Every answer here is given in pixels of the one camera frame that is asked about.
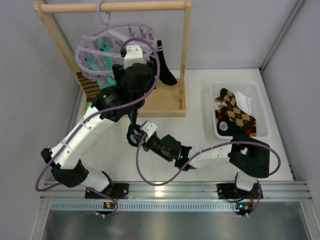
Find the purple round clip hanger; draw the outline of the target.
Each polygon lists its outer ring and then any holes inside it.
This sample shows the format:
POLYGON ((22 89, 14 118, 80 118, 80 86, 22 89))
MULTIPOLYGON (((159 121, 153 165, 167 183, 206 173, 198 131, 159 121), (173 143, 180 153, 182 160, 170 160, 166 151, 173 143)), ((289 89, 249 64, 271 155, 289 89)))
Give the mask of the purple round clip hanger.
POLYGON ((82 75, 91 81, 111 87, 116 84, 112 66, 123 63, 120 49, 124 42, 131 38, 146 40, 155 49, 157 48, 157 34, 150 26, 139 22, 122 22, 112 24, 111 13, 107 12, 108 19, 102 16, 100 0, 96 12, 103 28, 81 36, 81 41, 75 50, 75 61, 82 75))

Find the brown argyle sock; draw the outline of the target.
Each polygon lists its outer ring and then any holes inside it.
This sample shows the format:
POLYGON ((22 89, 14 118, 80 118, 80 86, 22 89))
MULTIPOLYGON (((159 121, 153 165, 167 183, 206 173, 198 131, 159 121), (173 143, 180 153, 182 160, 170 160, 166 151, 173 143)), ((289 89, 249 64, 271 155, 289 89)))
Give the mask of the brown argyle sock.
POLYGON ((215 111, 218 114, 216 115, 218 120, 221 120, 223 117, 227 117, 247 135, 256 132, 256 119, 242 111, 237 106, 236 97, 231 91, 227 90, 226 88, 222 88, 220 90, 220 97, 224 100, 224 103, 226 103, 226 105, 220 110, 215 111))

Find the black sock grey blue marks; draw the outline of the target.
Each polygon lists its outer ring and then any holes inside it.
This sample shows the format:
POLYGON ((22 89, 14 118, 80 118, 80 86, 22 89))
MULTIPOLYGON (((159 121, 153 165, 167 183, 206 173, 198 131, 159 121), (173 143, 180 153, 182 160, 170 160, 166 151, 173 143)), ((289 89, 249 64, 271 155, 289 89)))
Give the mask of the black sock grey blue marks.
POLYGON ((137 147, 145 133, 141 130, 141 125, 137 124, 139 109, 134 108, 128 115, 130 124, 128 126, 126 139, 132 147, 137 147))

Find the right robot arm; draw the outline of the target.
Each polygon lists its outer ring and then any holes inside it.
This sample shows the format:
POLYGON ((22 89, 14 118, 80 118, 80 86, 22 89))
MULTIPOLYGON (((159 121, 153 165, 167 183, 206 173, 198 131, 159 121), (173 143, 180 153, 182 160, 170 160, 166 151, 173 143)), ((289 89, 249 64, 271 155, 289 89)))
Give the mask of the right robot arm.
POLYGON ((234 183, 218 189, 225 199, 248 199, 258 179, 270 176, 270 152, 268 144, 247 135, 237 133, 231 141, 208 148, 184 146, 171 135, 159 138, 156 134, 141 139, 139 146, 152 151, 168 162, 174 162, 179 172, 197 170, 212 164, 231 164, 237 168, 234 183))

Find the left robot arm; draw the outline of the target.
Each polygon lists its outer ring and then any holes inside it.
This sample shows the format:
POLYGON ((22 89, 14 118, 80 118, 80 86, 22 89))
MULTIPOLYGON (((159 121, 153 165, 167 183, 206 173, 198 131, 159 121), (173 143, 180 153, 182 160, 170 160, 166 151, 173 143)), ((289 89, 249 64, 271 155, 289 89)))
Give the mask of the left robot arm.
POLYGON ((111 178, 102 170, 86 166, 81 156, 92 143, 123 116, 137 113, 156 87, 160 77, 160 61, 134 62, 130 66, 112 67, 116 85, 103 88, 92 100, 83 119, 55 147, 41 152, 46 167, 61 185, 73 188, 82 185, 109 195, 111 178))

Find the thin black sock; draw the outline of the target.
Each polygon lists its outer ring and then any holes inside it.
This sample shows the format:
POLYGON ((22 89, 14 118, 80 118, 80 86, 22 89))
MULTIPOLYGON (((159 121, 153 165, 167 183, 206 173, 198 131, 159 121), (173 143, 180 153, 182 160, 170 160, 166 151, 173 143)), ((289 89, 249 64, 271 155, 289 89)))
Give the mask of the thin black sock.
POLYGON ((167 86, 174 86, 178 83, 177 79, 169 70, 163 51, 163 43, 161 40, 157 40, 157 55, 160 62, 160 76, 161 82, 167 86))

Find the teal patterned sock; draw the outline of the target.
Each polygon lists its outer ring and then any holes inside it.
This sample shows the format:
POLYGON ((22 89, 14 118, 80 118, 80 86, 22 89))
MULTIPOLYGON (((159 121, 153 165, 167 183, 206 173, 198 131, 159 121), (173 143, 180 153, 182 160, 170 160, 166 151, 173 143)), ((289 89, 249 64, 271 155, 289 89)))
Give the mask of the teal patterned sock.
MULTIPOLYGON (((111 46, 105 37, 100 37, 98 40, 93 42, 93 47, 95 50, 100 52, 109 53, 111 51, 111 46)), ((95 53, 88 53, 84 57, 85 64, 87 68, 95 72, 105 72, 112 71, 113 58, 108 55, 99 55, 95 53)), ((86 73, 86 77, 94 82, 97 82, 100 90, 116 85, 113 78, 113 74, 93 74, 86 73)))

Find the brown cream striped sock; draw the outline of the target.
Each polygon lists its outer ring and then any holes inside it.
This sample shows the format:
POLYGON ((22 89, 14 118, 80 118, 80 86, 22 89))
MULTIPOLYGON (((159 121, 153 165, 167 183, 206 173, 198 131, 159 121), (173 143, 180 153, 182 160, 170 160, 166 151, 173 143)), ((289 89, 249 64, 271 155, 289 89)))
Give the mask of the brown cream striped sock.
POLYGON ((83 76, 82 72, 77 72, 76 77, 85 93, 86 101, 91 102, 100 92, 98 83, 83 76))

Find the black sock white stripes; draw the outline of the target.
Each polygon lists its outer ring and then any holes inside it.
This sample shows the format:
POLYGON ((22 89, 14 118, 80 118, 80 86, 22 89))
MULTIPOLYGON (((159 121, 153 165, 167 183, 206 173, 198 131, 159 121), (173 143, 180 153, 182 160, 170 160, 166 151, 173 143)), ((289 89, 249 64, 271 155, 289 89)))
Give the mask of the black sock white stripes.
POLYGON ((233 136, 237 130, 238 126, 229 120, 221 120, 216 125, 217 132, 221 136, 233 136))

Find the brown striped sock in basket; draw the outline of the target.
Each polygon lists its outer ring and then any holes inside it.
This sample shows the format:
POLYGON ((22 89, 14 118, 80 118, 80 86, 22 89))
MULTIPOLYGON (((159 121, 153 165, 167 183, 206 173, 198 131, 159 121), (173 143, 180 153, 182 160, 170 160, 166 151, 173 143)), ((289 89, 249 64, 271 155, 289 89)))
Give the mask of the brown striped sock in basket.
POLYGON ((216 109, 221 109, 221 108, 223 108, 225 106, 225 102, 221 97, 217 97, 214 100, 214 106, 215 106, 216 109))

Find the white sock in basket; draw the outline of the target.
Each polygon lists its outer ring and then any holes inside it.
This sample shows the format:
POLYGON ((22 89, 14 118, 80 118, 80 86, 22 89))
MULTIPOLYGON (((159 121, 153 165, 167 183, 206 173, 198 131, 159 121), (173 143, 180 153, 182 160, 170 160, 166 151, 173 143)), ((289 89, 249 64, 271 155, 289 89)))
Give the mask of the white sock in basket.
POLYGON ((251 98, 248 96, 245 96, 244 94, 242 94, 241 92, 237 91, 236 93, 234 93, 235 96, 235 100, 236 100, 236 104, 237 106, 244 111, 247 114, 251 114, 252 110, 251 110, 251 98))

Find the white plastic basket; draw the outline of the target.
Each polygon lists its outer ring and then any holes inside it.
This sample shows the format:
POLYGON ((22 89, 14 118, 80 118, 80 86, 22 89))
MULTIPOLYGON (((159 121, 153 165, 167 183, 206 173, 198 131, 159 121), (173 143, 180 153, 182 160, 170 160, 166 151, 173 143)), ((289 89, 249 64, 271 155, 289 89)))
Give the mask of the white plastic basket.
POLYGON ((212 124, 214 134, 217 138, 222 140, 231 140, 231 136, 223 136, 218 133, 215 114, 215 99, 220 95, 222 88, 226 88, 232 93, 240 92, 246 97, 250 97, 251 116, 256 119, 256 138, 257 140, 264 140, 270 136, 269 115, 266 111, 266 106, 262 97, 259 86, 252 81, 218 81, 210 86, 210 105, 212 112, 212 124))

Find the wooden hanger rack frame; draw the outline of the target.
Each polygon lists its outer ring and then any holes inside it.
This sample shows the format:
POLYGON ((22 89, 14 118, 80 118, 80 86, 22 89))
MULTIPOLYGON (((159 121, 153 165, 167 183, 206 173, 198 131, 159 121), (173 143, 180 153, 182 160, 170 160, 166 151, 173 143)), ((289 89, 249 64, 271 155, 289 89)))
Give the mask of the wooden hanger rack frame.
MULTIPOLYGON (((47 4, 41 0, 36 0, 33 3, 34 11, 59 48, 67 66, 77 82, 77 72, 80 72, 81 70, 76 63, 74 53, 58 27, 53 14, 93 13, 96 11, 96 6, 95 3, 47 4)), ((101 5, 101 10, 103 12, 184 11, 181 67, 180 77, 177 80, 178 84, 169 87, 165 86, 163 83, 158 83, 156 90, 147 97, 144 106, 139 111, 138 117, 140 118, 175 118, 186 116, 185 69, 190 33, 191 6, 192 2, 190 0, 110 2, 102 3, 101 5)))

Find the aluminium mounting rail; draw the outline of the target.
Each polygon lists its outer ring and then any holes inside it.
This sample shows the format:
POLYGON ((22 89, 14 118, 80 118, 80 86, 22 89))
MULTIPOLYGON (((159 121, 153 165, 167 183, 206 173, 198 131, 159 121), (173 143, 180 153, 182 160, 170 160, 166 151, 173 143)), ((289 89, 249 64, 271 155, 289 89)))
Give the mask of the aluminium mounting rail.
POLYGON ((247 213, 251 204, 310 202, 309 187, 301 181, 262 181, 248 196, 231 194, 228 182, 171 182, 151 186, 142 181, 119 182, 112 199, 91 194, 84 187, 57 186, 41 194, 51 210, 118 212, 231 212, 247 213))

